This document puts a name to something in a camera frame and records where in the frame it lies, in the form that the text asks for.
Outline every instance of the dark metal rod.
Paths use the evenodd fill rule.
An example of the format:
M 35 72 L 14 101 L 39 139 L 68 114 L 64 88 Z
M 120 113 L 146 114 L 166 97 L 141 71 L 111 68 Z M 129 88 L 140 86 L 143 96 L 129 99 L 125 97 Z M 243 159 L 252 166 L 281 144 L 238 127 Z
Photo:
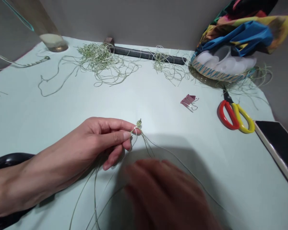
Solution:
M 110 48 L 110 50 L 112 53 L 115 53 L 115 54 L 125 55 L 129 57 L 156 60 L 155 53 L 152 53 L 152 52 L 133 50 L 133 49 L 128 49 L 124 47 L 116 47 L 116 46 L 114 48 Z M 178 64 L 178 65 L 184 65 L 187 61 L 185 57 L 183 58 L 183 57 L 176 57 L 176 56 L 169 56 L 169 57 L 164 56 L 164 58 L 166 58 L 165 62 Z

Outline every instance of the phone screen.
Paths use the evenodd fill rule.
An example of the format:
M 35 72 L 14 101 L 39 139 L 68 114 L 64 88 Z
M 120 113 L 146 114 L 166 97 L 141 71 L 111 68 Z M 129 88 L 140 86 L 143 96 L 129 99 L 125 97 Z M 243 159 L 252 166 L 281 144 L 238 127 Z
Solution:
M 257 126 L 288 168 L 288 133 L 278 122 L 256 121 Z

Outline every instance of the forearm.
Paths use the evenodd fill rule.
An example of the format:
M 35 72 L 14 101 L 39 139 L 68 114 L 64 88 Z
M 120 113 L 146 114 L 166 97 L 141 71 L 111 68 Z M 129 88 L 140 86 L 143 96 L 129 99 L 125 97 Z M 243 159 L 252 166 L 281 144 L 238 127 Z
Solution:
M 28 161 L 0 169 L 0 217 L 33 207 L 81 176 L 79 161 L 56 159 L 57 152 L 68 154 L 55 143 Z
M 0 169 L 0 217 L 33 207 L 55 193 L 51 182 L 32 159 Z

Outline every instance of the gray wall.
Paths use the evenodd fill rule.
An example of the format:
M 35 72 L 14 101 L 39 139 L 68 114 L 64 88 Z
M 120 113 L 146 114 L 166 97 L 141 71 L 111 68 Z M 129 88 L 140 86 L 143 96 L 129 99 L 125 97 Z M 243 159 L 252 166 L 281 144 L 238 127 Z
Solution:
M 39 37 L 24 26 L 0 0 L 0 55 L 14 61 L 39 42 Z M 7 65 L 8 63 L 0 60 L 0 68 Z
M 230 0 L 40 0 L 66 36 L 194 50 Z
M 273 15 L 288 15 L 288 0 L 279 0 L 271 12 Z M 273 80 L 262 87 L 274 117 L 288 130 L 288 37 L 272 55 L 258 53 L 259 63 L 272 66 Z
M 62 35 L 102 42 L 195 49 L 207 25 L 230 0 L 41 0 Z M 272 14 L 288 14 L 279 0 Z M 0 0 L 0 54 L 15 60 L 40 42 Z M 257 53 L 272 66 L 274 79 L 263 87 L 275 118 L 288 129 L 288 38 L 272 55 Z

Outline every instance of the red scissors handle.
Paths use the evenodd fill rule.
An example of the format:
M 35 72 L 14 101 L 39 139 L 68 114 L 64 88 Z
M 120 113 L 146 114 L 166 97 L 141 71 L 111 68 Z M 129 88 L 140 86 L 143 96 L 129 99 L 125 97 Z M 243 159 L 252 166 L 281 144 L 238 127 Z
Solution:
M 233 124 L 231 124 L 227 118 L 225 117 L 224 115 L 224 106 L 230 116 L 230 119 L 232 120 Z M 218 116 L 220 118 L 220 120 L 222 121 L 222 123 L 225 125 L 226 128 L 229 128 L 231 130 L 236 130 L 236 129 L 239 129 L 240 127 L 240 124 L 235 116 L 235 113 L 233 111 L 233 109 L 231 108 L 230 106 L 230 103 L 228 101 L 222 101 L 221 104 L 219 105 L 218 107 Z

